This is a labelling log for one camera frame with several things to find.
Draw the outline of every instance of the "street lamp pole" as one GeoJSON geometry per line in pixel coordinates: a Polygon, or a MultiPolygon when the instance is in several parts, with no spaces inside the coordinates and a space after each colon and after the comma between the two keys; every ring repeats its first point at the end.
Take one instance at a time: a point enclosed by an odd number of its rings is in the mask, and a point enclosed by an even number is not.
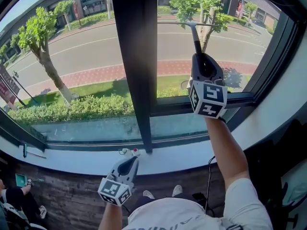
{"type": "Polygon", "coordinates": [[[14,80],[20,85],[20,87],[31,97],[31,99],[37,104],[39,105],[39,103],[32,97],[32,95],[30,95],[30,93],[21,85],[21,83],[17,80],[18,73],[16,71],[13,71],[13,75],[12,77],[14,78],[14,80]]]}

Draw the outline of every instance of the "wooden floor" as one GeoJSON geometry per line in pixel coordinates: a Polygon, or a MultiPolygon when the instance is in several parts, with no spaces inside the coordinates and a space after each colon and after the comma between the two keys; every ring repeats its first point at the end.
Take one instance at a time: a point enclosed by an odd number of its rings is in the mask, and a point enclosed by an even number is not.
{"type": "MultiPolygon", "coordinates": [[[[45,221],[49,230],[98,228],[105,209],[105,203],[97,193],[101,176],[53,171],[16,161],[13,158],[8,158],[8,162],[8,166],[2,170],[1,177],[9,186],[16,186],[15,173],[24,174],[34,180],[44,179],[45,182],[36,183],[31,192],[38,204],[44,205],[47,209],[45,221]]],[[[137,190],[125,206],[131,209],[144,190],[151,191],[155,198],[171,196],[177,184],[183,186],[185,193],[202,192],[206,195],[207,182],[208,167],[138,176],[135,181],[137,190]]],[[[222,175],[214,164],[212,165],[209,206],[217,217],[223,215],[224,197],[222,175]]],[[[125,209],[123,209],[123,214],[123,223],[126,226],[128,213],[125,209]]]]}

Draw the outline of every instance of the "red brick sidewalk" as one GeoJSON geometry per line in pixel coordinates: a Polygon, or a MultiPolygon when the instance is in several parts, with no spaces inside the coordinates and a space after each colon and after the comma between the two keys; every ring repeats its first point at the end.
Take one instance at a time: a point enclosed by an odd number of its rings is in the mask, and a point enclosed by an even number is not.
{"type": "MultiPolygon", "coordinates": [[[[189,75],[191,73],[191,63],[192,62],[190,60],[158,61],[158,76],[189,75]]],[[[257,68],[257,65],[227,61],[218,61],[218,64],[224,69],[230,69],[234,74],[237,72],[252,75],[257,68]]],[[[61,78],[68,88],[74,88],[94,83],[125,79],[126,74],[124,66],[117,65],[71,73],[63,75],[61,78]]],[[[58,90],[52,80],[34,84],[26,89],[34,96],[58,90]]],[[[29,96],[23,90],[19,91],[18,96],[22,100],[29,98],[29,96]]]]}

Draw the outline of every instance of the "black cable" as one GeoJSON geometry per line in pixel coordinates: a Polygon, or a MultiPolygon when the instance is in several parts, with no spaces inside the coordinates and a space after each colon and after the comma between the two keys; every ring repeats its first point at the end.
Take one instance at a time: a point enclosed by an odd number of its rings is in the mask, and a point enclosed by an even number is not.
{"type": "Polygon", "coordinates": [[[128,212],[128,215],[130,215],[130,211],[127,209],[127,207],[124,206],[124,205],[122,205],[122,206],[126,209],[126,211],[128,212]]]}
{"type": "Polygon", "coordinates": [[[207,198],[206,198],[206,205],[205,205],[205,214],[207,214],[207,207],[208,207],[208,200],[209,200],[209,189],[210,189],[210,181],[211,181],[211,167],[210,164],[212,160],[215,159],[215,156],[213,156],[209,162],[208,162],[208,170],[209,170],[209,178],[208,178],[208,187],[207,187],[207,198]]]}

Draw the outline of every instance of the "white road marking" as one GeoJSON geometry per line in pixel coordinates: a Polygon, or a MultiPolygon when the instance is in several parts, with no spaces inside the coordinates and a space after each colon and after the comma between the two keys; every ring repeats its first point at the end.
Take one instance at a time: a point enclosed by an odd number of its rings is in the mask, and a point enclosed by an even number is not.
{"type": "MultiPolygon", "coordinates": [[[[158,33],[158,34],[183,34],[183,35],[191,35],[192,33],[158,33]]],[[[253,44],[253,43],[250,43],[250,42],[246,42],[246,41],[242,41],[242,40],[238,40],[238,39],[234,39],[234,38],[230,38],[230,37],[224,37],[224,36],[217,36],[217,35],[211,35],[211,37],[219,37],[219,38],[225,38],[225,39],[230,39],[230,40],[235,40],[235,41],[239,41],[239,42],[242,42],[242,43],[247,43],[247,44],[251,44],[251,45],[254,45],[254,46],[258,46],[258,47],[263,47],[265,48],[264,46],[260,46],[260,45],[257,45],[257,44],[253,44]]],[[[88,42],[88,43],[85,43],[85,44],[80,44],[80,45],[76,45],[74,47],[70,47],[70,48],[66,48],[62,51],[59,51],[59,52],[56,52],[50,56],[54,56],[54,55],[57,55],[59,53],[62,53],[62,52],[65,52],[67,50],[70,50],[70,49],[73,49],[73,48],[77,48],[77,47],[80,47],[80,46],[84,46],[84,45],[87,45],[87,44],[92,44],[92,43],[96,43],[96,42],[101,42],[101,41],[106,41],[106,40],[110,40],[110,39],[116,39],[118,38],[117,36],[116,37],[110,37],[110,38],[105,38],[105,39],[100,39],[100,40],[96,40],[96,41],[92,41],[92,42],[88,42]]],[[[32,64],[26,66],[25,68],[21,69],[20,71],[18,72],[21,72],[22,70],[24,69],[27,69],[28,67],[34,65],[35,63],[37,63],[38,61],[35,61],[33,62],[32,64]]]]}
{"type": "Polygon", "coordinates": [[[238,34],[238,35],[241,35],[241,36],[245,36],[245,37],[249,37],[249,38],[250,38],[250,36],[247,36],[247,35],[244,35],[244,34],[241,34],[241,33],[235,33],[235,34],[238,34]]]}

